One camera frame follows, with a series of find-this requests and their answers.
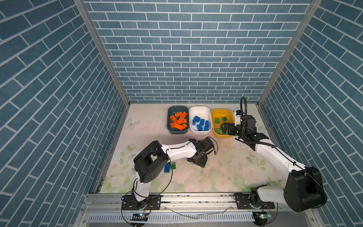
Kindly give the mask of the orange lego brick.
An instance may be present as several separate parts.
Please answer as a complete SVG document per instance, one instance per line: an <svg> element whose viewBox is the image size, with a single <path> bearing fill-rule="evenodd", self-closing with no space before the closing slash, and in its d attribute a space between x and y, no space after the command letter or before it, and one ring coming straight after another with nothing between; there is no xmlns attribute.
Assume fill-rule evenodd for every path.
<svg viewBox="0 0 363 227"><path fill-rule="evenodd" d="M174 115L171 115L170 119L172 120L173 123L178 121L178 119Z"/></svg>

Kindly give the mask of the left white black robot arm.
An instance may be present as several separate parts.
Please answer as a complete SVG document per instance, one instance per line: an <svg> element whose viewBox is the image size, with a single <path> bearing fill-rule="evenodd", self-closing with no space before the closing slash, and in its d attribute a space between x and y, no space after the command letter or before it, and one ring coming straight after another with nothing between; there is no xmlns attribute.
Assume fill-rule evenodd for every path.
<svg viewBox="0 0 363 227"><path fill-rule="evenodd" d="M217 154L218 144L211 138L202 140L188 139L184 143L162 145L158 141L151 142L134 158L134 169L137 178L133 184L132 194L136 201L142 202L149 198L149 188L162 172L167 163L178 159L187 159L200 167L205 167L208 155Z"/></svg>

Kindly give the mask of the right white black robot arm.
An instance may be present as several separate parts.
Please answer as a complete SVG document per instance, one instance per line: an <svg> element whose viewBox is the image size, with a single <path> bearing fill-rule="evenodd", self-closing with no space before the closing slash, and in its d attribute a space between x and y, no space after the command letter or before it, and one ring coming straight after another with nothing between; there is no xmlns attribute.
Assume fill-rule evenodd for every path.
<svg viewBox="0 0 363 227"><path fill-rule="evenodd" d="M273 144L267 135L257 132L253 116L238 110L235 121L221 124L221 132L236 136L237 141L262 155L286 179L284 188L267 185L252 188L250 203L253 207L260 207L265 202L275 202L287 204L295 212L302 212L326 204L328 197L323 188L321 172L317 168L296 161Z"/></svg>

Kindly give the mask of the yellow plastic bin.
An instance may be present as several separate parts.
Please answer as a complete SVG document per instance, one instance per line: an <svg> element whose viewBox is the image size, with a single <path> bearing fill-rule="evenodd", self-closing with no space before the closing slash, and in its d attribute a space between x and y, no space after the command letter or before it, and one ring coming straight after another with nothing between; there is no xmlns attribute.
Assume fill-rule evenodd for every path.
<svg viewBox="0 0 363 227"><path fill-rule="evenodd" d="M227 121L223 122L221 120L221 117L226 116L227 117ZM220 138L220 139L227 139L227 138L231 138L231 135L226 135L226 134L222 134L221 130L220 130L220 134L215 133L215 129L220 129L220 126L224 123L234 123L234 117L233 114L230 110L228 109L214 109L211 111L211 123L213 126L212 132L214 134L215 137ZM215 123L215 118L219 118L220 119L220 123L216 124Z"/></svg>

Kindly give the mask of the white plastic bin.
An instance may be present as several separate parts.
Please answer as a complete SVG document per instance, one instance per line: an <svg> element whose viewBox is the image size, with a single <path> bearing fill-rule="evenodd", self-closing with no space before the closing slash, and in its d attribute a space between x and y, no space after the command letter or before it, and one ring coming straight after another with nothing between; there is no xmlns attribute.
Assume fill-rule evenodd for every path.
<svg viewBox="0 0 363 227"><path fill-rule="evenodd" d="M198 131L197 125L199 125L200 121L196 123L196 125L192 125L192 121L194 120L194 117L198 116L200 119L204 119L205 121L209 121L209 130L204 131L205 123L202 126L203 130ZM208 135L212 131L212 123L211 123L211 113L210 109L205 106L194 106L189 109L189 120L190 120L190 129L192 133L196 135Z"/></svg>

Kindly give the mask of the dark teal plastic bin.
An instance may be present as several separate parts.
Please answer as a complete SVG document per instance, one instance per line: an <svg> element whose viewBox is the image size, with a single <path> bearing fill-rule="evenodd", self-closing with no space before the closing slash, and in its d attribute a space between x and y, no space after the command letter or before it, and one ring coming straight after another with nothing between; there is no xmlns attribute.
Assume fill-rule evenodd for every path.
<svg viewBox="0 0 363 227"><path fill-rule="evenodd" d="M175 113L178 113L178 112L187 112L187 116L186 116L186 119L187 119L187 123L186 125L188 126L185 130L178 130L178 129L175 129L175 128L171 128L170 124L173 123L172 120L170 119L170 116L171 115L174 115ZM173 135L178 135L178 134L186 134L188 129L189 129L189 110L187 107L185 106L172 106L168 109L167 111L167 129L168 131L173 134Z"/></svg>

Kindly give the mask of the right green circuit board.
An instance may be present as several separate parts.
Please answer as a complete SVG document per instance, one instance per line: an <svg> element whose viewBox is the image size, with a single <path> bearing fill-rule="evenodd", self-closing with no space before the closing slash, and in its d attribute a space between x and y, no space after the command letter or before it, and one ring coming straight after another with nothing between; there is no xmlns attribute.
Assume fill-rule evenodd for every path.
<svg viewBox="0 0 363 227"><path fill-rule="evenodd" d="M253 212L253 224L258 227L263 227L268 223L268 219L272 217L271 214L267 214L266 212Z"/></svg>

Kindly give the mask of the green circuit board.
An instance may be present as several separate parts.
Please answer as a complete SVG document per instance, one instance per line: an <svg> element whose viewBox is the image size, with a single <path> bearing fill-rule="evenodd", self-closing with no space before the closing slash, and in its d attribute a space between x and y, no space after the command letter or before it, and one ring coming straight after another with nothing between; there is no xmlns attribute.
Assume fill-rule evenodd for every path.
<svg viewBox="0 0 363 227"><path fill-rule="evenodd" d="M149 214L133 213L130 216L130 222L147 222Z"/></svg>
<svg viewBox="0 0 363 227"><path fill-rule="evenodd" d="M267 214L266 212L253 212L253 224L258 227L263 227L268 223L268 219L272 217L271 214Z"/></svg>

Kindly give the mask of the left green circuit board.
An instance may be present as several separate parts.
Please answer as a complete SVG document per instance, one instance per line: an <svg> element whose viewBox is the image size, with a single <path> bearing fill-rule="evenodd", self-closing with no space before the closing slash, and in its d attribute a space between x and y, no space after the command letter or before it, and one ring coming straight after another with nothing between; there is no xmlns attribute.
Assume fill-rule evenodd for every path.
<svg viewBox="0 0 363 227"><path fill-rule="evenodd" d="M130 216L130 222L147 222L149 214L133 213Z"/></svg>

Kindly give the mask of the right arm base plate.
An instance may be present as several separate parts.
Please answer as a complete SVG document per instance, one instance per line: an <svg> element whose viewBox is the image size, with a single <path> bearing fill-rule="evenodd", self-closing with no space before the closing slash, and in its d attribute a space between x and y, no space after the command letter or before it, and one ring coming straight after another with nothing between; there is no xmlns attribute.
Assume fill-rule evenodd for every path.
<svg viewBox="0 0 363 227"><path fill-rule="evenodd" d="M272 202L263 202L260 200L259 196L250 192L249 194L245 193L235 193L233 198L236 201L237 209L246 210L246 209L275 209L275 204Z"/></svg>

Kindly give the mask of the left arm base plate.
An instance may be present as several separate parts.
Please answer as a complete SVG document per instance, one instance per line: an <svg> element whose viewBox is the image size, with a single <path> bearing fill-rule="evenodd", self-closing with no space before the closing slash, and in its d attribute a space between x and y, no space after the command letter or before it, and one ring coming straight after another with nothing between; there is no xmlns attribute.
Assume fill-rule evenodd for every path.
<svg viewBox="0 0 363 227"><path fill-rule="evenodd" d="M142 201L137 201L133 194L124 195L122 197L122 209L137 211L137 210L160 210L161 196L157 195L152 198L146 198Z"/></svg>

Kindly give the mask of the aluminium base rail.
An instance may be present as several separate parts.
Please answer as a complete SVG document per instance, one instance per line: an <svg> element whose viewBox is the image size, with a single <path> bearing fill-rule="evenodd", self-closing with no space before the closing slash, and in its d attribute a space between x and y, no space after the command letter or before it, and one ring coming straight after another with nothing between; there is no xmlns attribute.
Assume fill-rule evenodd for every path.
<svg viewBox="0 0 363 227"><path fill-rule="evenodd" d="M273 202L275 209L237 209L233 198L235 193L164 193L161 196L160 210L152 211L291 211L281 202ZM82 213L106 213L130 211L122 209L123 194L88 194L81 208Z"/></svg>

